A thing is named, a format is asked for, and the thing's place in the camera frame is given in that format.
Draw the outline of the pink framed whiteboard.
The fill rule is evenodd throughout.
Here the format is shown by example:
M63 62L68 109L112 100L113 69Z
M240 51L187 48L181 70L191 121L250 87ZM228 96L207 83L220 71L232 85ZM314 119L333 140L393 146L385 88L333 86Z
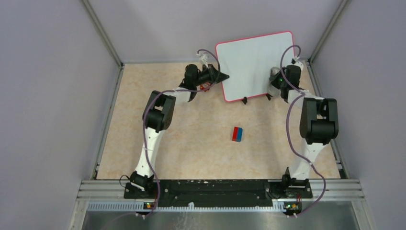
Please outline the pink framed whiteboard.
M215 51L220 69L229 76L221 83L224 100L235 102L265 95L271 68L291 63L293 44L290 31L218 43Z

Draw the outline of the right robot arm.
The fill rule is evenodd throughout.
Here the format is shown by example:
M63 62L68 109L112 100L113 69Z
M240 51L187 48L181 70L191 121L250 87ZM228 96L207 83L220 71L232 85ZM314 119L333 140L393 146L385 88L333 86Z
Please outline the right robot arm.
M300 88L302 69L298 64L271 68L269 91L290 105L286 121L290 121L293 106L301 110L301 152L293 151L296 160L282 176L277 188L278 198L310 197L309 174L315 170L314 162L321 150L338 135L337 100L315 96Z

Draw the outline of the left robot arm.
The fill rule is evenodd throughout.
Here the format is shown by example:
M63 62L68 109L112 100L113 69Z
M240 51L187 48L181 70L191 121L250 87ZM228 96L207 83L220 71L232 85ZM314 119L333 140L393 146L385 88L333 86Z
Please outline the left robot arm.
M174 90L153 91L144 109L143 146L138 164L125 185L124 198L148 198L152 194L160 195L159 180L155 171L155 161L160 142L172 122L175 107L191 102L200 92L198 87L207 84L207 90L213 85L229 79L212 64L204 64L199 69L194 64L185 68L184 78Z

